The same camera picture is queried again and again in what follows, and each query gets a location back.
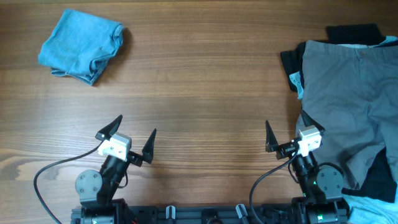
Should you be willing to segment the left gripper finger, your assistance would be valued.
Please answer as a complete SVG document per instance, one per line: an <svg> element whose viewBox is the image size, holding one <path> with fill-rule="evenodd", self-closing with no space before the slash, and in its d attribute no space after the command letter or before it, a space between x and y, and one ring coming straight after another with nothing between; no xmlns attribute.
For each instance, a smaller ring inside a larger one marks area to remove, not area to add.
<svg viewBox="0 0 398 224"><path fill-rule="evenodd" d="M142 149L142 160L148 164L151 164L154 158L154 144L156 133L157 129L155 128Z"/></svg>
<svg viewBox="0 0 398 224"><path fill-rule="evenodd" d="M119 126L121 124L121 121L123 119L122 115L119 115L115 120L113 120L111 123L100 129L96 135L95 138L104 141L104 140L110 140L112 135L119 129Z"/></svg>

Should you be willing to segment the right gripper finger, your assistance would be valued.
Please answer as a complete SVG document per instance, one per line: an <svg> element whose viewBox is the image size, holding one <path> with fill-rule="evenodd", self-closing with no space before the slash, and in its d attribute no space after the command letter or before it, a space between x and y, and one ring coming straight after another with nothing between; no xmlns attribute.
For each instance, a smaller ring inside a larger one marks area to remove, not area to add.
<svg viewBox="0 0 398 224"><path fill-rule="evenodd" d="M265 126L266 126L266 152L277 151L279 148L279 144L277 142L275 134L268 120L266 120Z"/></svg>
<svg viewBox="0 0 398 224"><path fill-rule="evenodd" d="M301 110L300 115L302 117L305 127L315 126L319 130L320 134L323 134L325 132L325 128L317 123L314 119L312 119L305 110Z"/></svg>

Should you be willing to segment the grey shorts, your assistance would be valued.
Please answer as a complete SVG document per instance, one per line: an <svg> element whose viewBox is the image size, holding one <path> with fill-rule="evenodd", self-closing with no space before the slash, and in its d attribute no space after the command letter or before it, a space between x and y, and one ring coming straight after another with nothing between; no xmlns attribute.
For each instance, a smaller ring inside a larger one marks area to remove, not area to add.
<svg viewBox="0 0 398 224"><path fill-rule="evenodd" d="M397 47L351 48L307 41L302 108L325 128L318 162L338 164L359 188L386 150L397 180Z"/></svg>

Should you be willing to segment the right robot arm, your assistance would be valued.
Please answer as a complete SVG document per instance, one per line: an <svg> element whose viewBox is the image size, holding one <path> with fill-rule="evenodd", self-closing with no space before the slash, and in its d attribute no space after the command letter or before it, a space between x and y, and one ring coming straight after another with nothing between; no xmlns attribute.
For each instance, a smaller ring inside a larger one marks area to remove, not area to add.
<svg viewBox="0 0 398 224"><path fill-rule="evenodd" d="M343 201L342 168L331 163L319 163L313 155L322 145L325 128L304 110L300 112L304 128L290 142L279 144L268 121L266 151L276 153L276 158L287 158L293 169L302 197L292 199L289 211L281 220L289 223L347 223L348 209Z"/></svg>

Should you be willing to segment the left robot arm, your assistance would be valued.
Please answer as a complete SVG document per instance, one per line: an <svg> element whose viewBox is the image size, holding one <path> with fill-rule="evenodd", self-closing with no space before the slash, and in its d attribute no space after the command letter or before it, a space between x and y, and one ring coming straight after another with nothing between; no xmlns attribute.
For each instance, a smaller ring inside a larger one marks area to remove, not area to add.
<svg viewBox="0 0 398 224"><path fill-rule="evenodd" d="M139 223L137 215L123 199L113 199L127 179L130 165L140 167L151 164L154 158L154 143L157 130L149 136L141 154L131 151L132 139L118 132L123 119L119 115L114 121L100 129L95 138L101 143L98 154L106 156L99 171L86 170L75 181L75 190L80 197L81 208L72 211L71 222L79 224L129 224Z"/></svg>

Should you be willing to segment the folded blue denim garment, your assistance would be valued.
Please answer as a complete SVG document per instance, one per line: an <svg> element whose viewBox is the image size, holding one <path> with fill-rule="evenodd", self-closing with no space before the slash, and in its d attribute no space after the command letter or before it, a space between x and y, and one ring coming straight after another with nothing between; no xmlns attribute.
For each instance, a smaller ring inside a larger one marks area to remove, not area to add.
<svg viewBox="0 0 398 224"><path fill-rule="evenodd" d="M38 63L56 77L70 76L92 86L122 46L123 31L121 22L66 9L43 43Z"/></svg>

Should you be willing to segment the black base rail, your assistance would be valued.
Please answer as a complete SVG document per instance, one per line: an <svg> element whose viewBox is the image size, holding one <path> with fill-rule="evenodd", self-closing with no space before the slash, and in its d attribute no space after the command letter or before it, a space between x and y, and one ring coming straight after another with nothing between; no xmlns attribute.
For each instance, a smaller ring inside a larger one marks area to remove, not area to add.
<svg viewBox="0 0 398 224"><path fill-rule="evenodd" d="M263 204L252 212L248 206L238 204L221 207L129 207L123 219L116 211L102 214L73 209L71 223L348 223L347 211L337 205L306 205L294 208L289 204Z"/></svg>

